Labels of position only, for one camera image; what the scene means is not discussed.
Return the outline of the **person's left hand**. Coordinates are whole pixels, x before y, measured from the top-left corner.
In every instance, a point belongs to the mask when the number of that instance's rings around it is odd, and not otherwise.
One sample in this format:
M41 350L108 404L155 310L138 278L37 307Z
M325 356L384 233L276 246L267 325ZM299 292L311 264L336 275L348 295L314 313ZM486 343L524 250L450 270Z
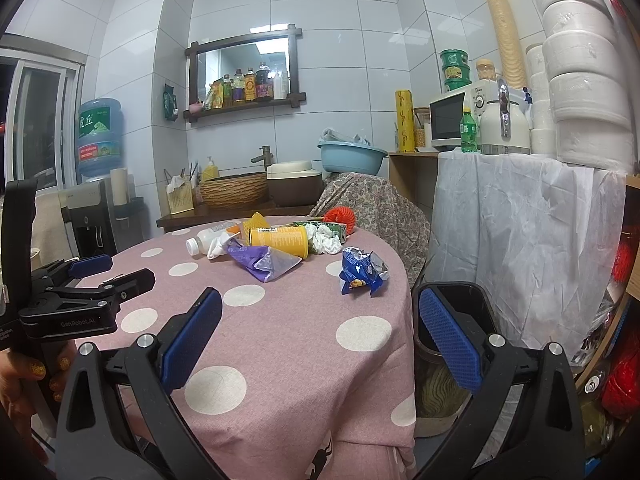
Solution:
M75 344L73 341L67 341L56 358L49 382L49 389L56 402L62 401L68 371L75 354ZM32 416L35 415L36 409L28 398L25 386L29 382L40 382L46 375L47 370L43 362L11 350L1 352L1 404L24 445L42 464L47 463L48 456L32 437Z

